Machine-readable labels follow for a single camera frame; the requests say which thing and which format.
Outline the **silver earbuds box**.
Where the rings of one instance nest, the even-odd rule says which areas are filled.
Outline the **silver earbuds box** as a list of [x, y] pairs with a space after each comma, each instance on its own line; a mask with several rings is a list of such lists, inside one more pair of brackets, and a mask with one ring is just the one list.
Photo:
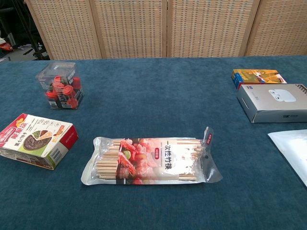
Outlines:
[[307, 87], [303, 84], [244, 84], [237, 99], [252, 123], [307, 122]]

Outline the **bamboo chopsticks plastic pack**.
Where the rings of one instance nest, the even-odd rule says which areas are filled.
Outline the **bamboo chopsticks plastic pack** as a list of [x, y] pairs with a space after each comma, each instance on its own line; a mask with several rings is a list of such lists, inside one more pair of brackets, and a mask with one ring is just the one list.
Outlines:
[[196, 138], [94, 139], [81, 182], [96, 184], [200, 184], [222, 179], [211, 155], [213, 130]]

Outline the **white plastic pouch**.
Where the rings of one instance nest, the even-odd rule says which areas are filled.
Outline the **white plastic pouch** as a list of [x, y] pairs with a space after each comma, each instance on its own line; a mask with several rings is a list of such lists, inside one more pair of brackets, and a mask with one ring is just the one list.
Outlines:
[[268, 136], [307, 187], [307, 129], [272, 132]]

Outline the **woven wood folding screen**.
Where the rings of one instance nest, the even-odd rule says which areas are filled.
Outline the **woven wood folding screen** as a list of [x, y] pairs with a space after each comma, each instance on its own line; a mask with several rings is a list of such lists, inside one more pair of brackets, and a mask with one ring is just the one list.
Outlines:
[[25, 0], [51, 59], [307, 55], [307, 0]]

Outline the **clear box of red-black bottles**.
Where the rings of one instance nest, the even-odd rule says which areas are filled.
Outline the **clear box of red-black bottles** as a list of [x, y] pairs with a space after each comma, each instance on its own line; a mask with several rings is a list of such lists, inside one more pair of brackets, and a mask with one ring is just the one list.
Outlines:
[[75, 62], [52, 61], [36, 79], [52, 109], [78, 109], [84, 93]]

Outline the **yellow orange illustrated box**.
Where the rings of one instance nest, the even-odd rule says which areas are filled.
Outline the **yellow orange illustrated box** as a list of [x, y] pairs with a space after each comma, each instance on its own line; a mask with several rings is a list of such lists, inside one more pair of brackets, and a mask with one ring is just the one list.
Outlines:
[[237, 89], [243, 84], [286, 84], [275, 69], [234, 69], [232, 81]]

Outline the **black tripod stand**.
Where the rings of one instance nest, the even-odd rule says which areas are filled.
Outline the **black tripod stand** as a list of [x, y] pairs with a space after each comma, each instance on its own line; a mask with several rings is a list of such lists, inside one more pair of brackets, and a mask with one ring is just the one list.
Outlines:
[[11, 0], [34, 50], [35, 60], [50, 60], [47, 49], [35, 25], [26, 0]]

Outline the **blue velvet tablecloth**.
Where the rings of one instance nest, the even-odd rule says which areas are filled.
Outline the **blue velvet tablecloth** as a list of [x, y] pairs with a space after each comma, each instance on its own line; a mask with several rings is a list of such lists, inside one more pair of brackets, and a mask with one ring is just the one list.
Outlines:
[[[73, 123], [79, 139], [55, 170], [0, 156], [0, 230], [307, 230], [307, 187], [253, 124], [233, 69], [276, 69], [307, 86], [307, 56], [78, 60], [84, 98], [52, 110], [36, 79], [47, 61], [0, 62], [0, 131], [21, 113]], [[214, 131], [213, 184], [85, 186], [95, 137], [195, 137]]]

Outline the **red white food carton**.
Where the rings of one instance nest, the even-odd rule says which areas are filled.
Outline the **red white food carton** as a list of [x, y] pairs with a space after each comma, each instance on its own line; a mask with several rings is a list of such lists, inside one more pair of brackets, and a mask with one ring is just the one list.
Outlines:
[[54, 170], [77, 139], [72, 123], [22, 113], [0, 132], [0, 156]]

